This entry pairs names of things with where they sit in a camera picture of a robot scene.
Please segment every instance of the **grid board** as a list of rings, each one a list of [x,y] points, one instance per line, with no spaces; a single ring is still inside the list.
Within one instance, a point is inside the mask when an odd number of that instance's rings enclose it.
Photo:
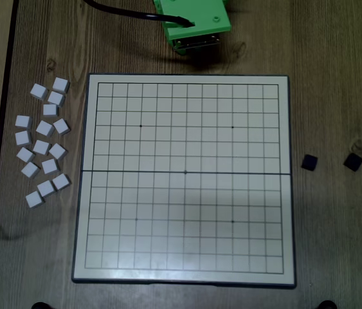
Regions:
[[[73,279],[294,285],[288,78],[90,75]]]

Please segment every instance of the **wire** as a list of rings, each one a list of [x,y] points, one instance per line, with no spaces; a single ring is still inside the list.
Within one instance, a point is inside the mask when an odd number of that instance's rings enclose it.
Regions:
[[[161,14],[150,14],[143,13],[131,10],[124,10],[123,8],[113,8],[107,5],[101,5],[100,3],[95,2],[94,0],[84,0],[87,5],[96,8],[97,10],[108,12],[111,14],[122,15],[127,17],[139,18],[139,19],[148,19],[150,21],[167,21],[170,23],[180,24],[185,28],[193,27],[194,24],[191,23],[188,19],[180,16],[171,16],[171,15],[161,15]]]

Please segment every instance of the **white cube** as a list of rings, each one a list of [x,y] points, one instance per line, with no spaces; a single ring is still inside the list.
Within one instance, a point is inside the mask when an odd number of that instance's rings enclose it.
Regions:
[[[46,117],[58,116],[58,106],[54,104],[44,104],[44,116]]]
[[[55,177],[52,182],[57,190],[61,190],[71,184],[65,174],[61,174],[58,177]]]
[[[31,95],[33,95],[35,98],[38,98],[39,100],[44,100],[47,94],[48,89],[46,89],[44,86],[38,84],[33,85]]]
[[[41,122],[39,122],[39,125],[37,127],[37,132],[45,135],[46,137],[50,137],[53,133],[53,131],[55,130],[55,128],[53,127],[53,125],[41,120]]]
[[[28,163],[28,162],[32,161],[35,154],[33,152],[27,150],[27,148],[22,147],[16,156],[18,158],[20,158],[23,162]]]
[[[40,185],[38,185],[38,190],[43,198],[55,192],[55,189],[53,188],[52,183],[49,180],[47,180],[46,182],[42,182]]]
[[[28,164],[25,165],[25,167],[21,170],[21,172],[26,177],[33,178],[39,172],[39,167],[37,167],[32,162],[29,162]]]
[[[65,96],[61,95],[60,93],[51,91],[50,93],[50,97],[48,98],[48,102],[51,104],[55,104],[57,106],[59,106],[60,108],[62,107],[62,105],[64,105],[64,101],[65,101]]]
[[[50,149],[50,154],[53,155],[55,157],[55,159],[57,159],[57,160],[63,159],[67,153],[68,152],[59,144],[55,144]]]
[[[33,147],[33,152],[40,153],[42,155],[47,155],[50,147],[51,147],[51,144],[49,144],[47,142],[43,142],[42,140],[37,140],[37,142],[35,143],[35,146]]]
[[[50,159],[42,162],[42,168],[44,169],[45,174],[52,174],[59,171],[58,165],[55,162],[55,159]]]
[[[70,128],[68,127],[64,119],[59,119],[58,121],[54,122],[53,126],[61,135],[66,134],[70,131]]]
[[[16,116],[15,127],[23,127],[24,129],[30,129],[32,125],[32,118],[29,116]]]
[[[28,194],[26,196],[26,201],[28,202],[29,208],[38,206],[44,202],[38,191],[33,191],[31,194]]]
[[[32,144],[31,133],[29,131],[22,131],[15,133],[16,144],[18,146],[25,146]]]
[[[67,93],[69,88],[69,82],[66,79],[60,79],[57,77],[53,83],[52,89],[61,93]]]

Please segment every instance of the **green device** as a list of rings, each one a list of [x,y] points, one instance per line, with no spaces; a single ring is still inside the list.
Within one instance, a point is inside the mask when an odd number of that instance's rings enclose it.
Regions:
[[[168,43],[181,55],[187,49],[219,44],[219,34],[231,30],[226,13],[228,0],[154,0],[159,14],[181,16],[191,27],[162,22]]]

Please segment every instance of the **black cube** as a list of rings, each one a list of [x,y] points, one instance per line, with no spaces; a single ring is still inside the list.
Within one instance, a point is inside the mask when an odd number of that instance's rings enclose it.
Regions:
[[[306,154],[303,158],[301,167],[303,169],[307,169],[308,171],[314,171],[317,163],[318,163],[317,157],[311,156],[310,154]]]
[[[362,164],[362,158],[354,153],[350,153],[345,162],[343,162],[343,165],[345,165],[349,169],[352,169],[354,172],[356,172],[359,169],[361,164]]]

